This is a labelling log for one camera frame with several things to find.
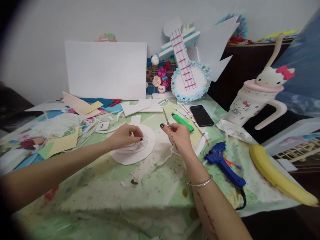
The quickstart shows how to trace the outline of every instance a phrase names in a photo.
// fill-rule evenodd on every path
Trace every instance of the cup handle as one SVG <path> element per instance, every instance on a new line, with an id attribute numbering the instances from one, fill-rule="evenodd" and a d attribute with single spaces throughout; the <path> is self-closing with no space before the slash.
<path id="1" fill-rule="evenodd" d="M 287 106 L 284 103 L 279 102 L 277 100 L 272 99 L 272 100 L 268 101 L 267 104 L 274 106 L 277 110 L 275 113 L 273 113 L 272 115 L 267 117 L 265 120 L 263 120 L 261 123 L 259 123 L 257 126 L 255 126 L 254 127 L 255 130 L 260 130 L 260 129 L 264 128 L 269 123 L 271 123 L 274 120 L 276 120 L 277 118 L 281 117 L 287 111 Z"/>

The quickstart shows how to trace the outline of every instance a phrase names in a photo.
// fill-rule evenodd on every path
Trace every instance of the hand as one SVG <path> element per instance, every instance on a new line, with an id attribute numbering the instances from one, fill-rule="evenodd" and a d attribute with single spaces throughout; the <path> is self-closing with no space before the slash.
<path id="1" fill-rule="evenodd" d="M 160 127 L 168 135 L 171 144 L 174 145 L 168 126 L 161 123 Z M 190 131 L 188 127 L 186 125 L 178 123 L 172 123 L 170 124 L 170 127 L 174 142 L 177 145 L 179 152 L 182 155 L 192 153 L 193 149 L 190 140 Z"/>
<path id="2" fill-rule="evenodd" d="M 124 124 L 112 134 L 107 141 L 110 151 L 122 148 L 126 145 L 137 143 L 143 138 L 143 133 L 137 126 Z"/>

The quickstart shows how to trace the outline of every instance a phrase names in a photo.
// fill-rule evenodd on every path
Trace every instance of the white wall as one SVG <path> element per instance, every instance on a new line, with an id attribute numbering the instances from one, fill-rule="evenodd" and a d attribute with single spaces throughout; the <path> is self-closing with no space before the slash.
<path id="1" fill-rule="evenodd" d="M 92 41 L 114 33 L 117 41 L 144 41 L 160 51 L 163 24 L 175 14 L 203 31 L 228 13 L 247 17 L 249 38 L 301 30 L 319 0 L 34 0 L 26 4 L 2 56 L 1 80 L 33 104 L 68 91 L 64 42 Z"/>

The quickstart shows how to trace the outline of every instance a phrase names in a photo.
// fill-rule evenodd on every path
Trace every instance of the forearm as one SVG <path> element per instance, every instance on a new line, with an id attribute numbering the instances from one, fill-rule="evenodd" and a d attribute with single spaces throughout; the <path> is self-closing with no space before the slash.
<path id="1" fill-rule="evenodd" d="M 100 142 L 6 174 L 1 182 L 9 207 L 18 211 L 109 151 Z"/>
<path id="2" fill-rule="evenodd" d="M 204 183 L 211 177 L 194 152 L 185 154 L 183 158 L 193 185 Z M 192 187 L 192 190 L 208 239 L 252 239 L 239 215 L 214 181 L 202 187 Z"/>

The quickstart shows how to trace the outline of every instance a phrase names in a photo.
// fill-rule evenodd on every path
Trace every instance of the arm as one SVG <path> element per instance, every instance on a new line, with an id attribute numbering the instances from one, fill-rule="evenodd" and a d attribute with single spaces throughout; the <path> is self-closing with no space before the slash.
<path id="1" fill-rule="evenodd" d="M 169 128 L 164 124 L 160 126 L 172 142 Z M 191 183 L 197 185 L 206 182 L 211 176 L 192 149 L 188 128 L 180 124 L 170 126 L 174 141 L 187 166 Z M 192 190 L 208 239 L 252 239 L 239 215 L 214 181 L 202 187 L 192 187 Z"/>
<path id="2" fill-rule="evenodd" d="M 123 125 L 100 143 L 63 153 L 4 175 L 1 183 L 10 210 L 20 210 L 98 157 L 139 142 L 142 137 L 143 134 L 137 126 Z"/>

